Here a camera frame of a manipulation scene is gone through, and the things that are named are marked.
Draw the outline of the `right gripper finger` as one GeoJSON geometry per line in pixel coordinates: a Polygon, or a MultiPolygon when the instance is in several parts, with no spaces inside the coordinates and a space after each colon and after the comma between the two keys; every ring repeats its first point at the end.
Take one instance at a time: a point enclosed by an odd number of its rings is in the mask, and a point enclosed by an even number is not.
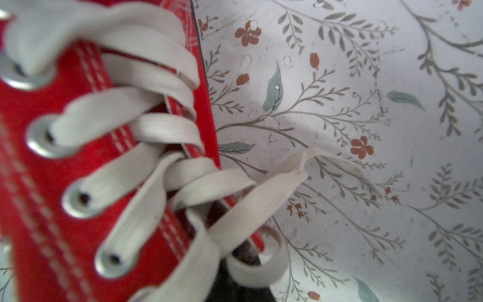
{"type": "Polygon", "coordinates": [[[251,269],[261,268],[259,251],[244,242],[222,259],[215,282],[206,301],[213,302],[270,302],[275,298],[269,284],[259,273],[250,275],[251,269]]]}

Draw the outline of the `red sneaker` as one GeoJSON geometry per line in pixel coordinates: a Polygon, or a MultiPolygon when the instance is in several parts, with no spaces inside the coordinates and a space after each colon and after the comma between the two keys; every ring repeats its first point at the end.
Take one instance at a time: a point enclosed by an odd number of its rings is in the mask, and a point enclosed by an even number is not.
{"type": "Polygon", "coordinates": [[[189,1],[1,2],[1,300],[206,301],[244,242],[269,287],[266,221],[324,157],[261,180],[220,168],[189,1]]]}

